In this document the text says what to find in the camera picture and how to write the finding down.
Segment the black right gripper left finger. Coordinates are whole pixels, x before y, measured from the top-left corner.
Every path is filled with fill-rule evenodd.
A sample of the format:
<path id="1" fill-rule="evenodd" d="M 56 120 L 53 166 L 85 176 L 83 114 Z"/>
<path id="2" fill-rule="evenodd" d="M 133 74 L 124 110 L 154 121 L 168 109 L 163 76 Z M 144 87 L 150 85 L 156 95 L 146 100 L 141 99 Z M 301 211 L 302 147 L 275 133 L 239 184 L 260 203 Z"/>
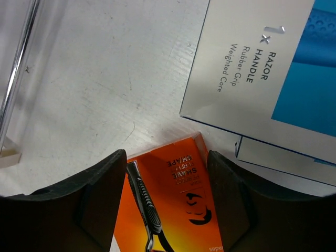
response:
<path id="1" fill-rule="evenodd" d="M 109 251 L 127 155 L 34 191 L 1 197 L 1 251 Z"/>

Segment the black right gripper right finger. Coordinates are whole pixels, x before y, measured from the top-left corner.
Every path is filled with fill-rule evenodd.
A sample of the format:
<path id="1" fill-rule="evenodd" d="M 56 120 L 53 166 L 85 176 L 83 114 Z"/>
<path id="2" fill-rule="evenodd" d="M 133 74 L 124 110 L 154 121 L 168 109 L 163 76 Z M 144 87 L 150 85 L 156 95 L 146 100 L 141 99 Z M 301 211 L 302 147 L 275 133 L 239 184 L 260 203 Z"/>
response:
<path id="1" fill-rule="evenodd" d="M 335 195 L 277 185 L 216 151 L 207 171 L 224 251 L 335 251 Z"/>

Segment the orange Gillette Fusion box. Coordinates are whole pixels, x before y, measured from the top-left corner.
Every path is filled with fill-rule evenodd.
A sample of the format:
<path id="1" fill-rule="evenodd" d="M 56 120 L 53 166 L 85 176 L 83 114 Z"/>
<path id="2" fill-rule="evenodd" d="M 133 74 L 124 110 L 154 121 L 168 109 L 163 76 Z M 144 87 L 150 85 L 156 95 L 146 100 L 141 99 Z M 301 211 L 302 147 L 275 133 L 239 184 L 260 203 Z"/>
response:
<path id="1" fill-rule="evenodd" d="M 199 132 L 128 158 L 114 236 L 120 251 L 223 251 Z"/>

